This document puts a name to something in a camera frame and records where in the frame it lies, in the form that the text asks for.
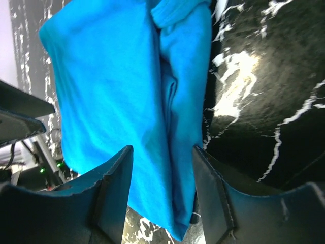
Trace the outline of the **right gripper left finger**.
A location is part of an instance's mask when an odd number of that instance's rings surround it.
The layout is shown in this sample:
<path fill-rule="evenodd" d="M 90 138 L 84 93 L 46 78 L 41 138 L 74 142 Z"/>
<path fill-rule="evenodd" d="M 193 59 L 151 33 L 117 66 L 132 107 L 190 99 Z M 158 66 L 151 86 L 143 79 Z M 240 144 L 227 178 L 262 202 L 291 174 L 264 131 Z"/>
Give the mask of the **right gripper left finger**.
<path fill-rule="evenodd" d="M 1 184 L 1 243 L 121 243 L 132 146 L 52 191 Z"/>

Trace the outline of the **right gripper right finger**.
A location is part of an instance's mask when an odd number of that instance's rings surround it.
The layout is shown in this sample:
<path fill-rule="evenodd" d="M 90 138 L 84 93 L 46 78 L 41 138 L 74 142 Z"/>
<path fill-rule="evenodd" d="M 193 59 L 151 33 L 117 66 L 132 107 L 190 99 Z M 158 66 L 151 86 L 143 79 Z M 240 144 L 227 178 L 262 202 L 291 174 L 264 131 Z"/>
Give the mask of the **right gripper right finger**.
<path fill-rule="evenodd" d="M 206 243 L 324 243 L 324 183 L 281 191 L 192 149 Z"/>

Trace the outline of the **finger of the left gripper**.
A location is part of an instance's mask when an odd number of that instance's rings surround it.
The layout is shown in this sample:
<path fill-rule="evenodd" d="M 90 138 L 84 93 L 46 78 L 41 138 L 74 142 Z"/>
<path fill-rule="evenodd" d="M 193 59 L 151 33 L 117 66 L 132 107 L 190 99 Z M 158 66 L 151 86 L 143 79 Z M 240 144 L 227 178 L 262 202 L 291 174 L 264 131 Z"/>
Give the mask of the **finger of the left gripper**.
<path fill-rule="evenodd" d="M 7 146 L 45 132 L 45 126 L 39 120 L 1 110 L 1 146 Z"/>
<path fill-rule="evenodd" d="M 55 113 L 52 104 L 27 94 L 1 80 L 1 109 L 38 118 Z"/>

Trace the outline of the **blue t-shirt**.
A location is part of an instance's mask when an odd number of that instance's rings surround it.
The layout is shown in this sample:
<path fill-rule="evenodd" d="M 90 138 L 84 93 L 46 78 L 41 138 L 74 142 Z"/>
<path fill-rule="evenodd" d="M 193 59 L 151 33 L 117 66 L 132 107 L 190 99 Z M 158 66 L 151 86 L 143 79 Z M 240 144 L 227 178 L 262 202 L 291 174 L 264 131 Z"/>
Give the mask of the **blue t-shirt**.
<path fill-rule="evenodd" d="M 210 1 L 71 1 L 39 31 L 66 164 L 134 148 L 128 205 L 182 241 L 193 212 L 212 38 Z"/>

